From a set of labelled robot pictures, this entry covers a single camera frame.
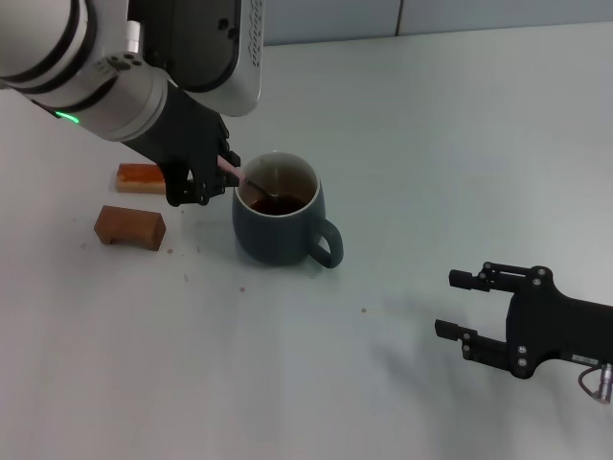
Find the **cable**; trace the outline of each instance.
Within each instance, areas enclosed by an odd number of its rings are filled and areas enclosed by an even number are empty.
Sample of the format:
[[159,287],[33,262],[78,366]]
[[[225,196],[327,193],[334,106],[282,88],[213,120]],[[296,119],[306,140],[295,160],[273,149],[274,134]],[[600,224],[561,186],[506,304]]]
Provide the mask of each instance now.
[[583,383],[583,379],[585,378],[585,376],[587,376],[588,374],[594,372],[594,371],[598,371],[600,370],[598,367],[592,367],[591,369],[587,369],[583,372],[581,372],[579,374],[579,378],[578,378],[578,382],[579,382],[579,386],[581,387],[581,389],[587,393],[588,395],[590,395],[590,398],[596,398],[596,391],[590,391],[590,389],[585,386],[585,383]]

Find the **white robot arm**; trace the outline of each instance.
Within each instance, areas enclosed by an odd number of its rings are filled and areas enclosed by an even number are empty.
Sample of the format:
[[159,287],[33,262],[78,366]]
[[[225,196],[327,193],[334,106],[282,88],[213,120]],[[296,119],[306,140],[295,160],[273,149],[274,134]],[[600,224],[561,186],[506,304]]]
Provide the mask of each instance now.
[[262,27],[263,0],[6,0],[0,87],[155,162],[169,204],[204,205],[238,185],[219,113],[255,107]]

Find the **brown wooden block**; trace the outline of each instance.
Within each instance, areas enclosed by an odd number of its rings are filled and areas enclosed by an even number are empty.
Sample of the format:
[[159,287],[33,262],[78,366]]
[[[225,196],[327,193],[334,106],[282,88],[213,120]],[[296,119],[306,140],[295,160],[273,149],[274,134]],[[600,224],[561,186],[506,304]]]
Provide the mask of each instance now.
[[127,242],[157,251],[166,225],[160,213],[103,206],[94,230],[103,244]]
[[128,194],[166,194],[164,176],[156,165],[122,163],[115,187],[118,192]]

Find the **wooden block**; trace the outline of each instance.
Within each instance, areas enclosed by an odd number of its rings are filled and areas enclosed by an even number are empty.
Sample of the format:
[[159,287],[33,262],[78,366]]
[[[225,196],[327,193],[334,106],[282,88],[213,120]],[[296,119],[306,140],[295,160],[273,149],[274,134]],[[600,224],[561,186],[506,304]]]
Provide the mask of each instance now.
[[117,170],[115,187],[127,194],[166,194],[164,176],[156,165],[122,163]]
[[157,251],[166,225],[160,213],[103,206],[94,230],[103,244],[127,242]]

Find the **green indicator light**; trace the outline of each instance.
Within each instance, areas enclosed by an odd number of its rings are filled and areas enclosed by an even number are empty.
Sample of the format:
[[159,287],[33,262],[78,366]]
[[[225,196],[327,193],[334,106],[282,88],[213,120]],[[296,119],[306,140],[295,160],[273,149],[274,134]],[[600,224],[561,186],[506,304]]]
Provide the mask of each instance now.
[[79,122],[79,119],[77,117],[73,117],[72,115],[68,115],[67,113],[56,112],[56,115],[58,117],[65,118],[66,120],[70,120],[73,123],[78,123]]

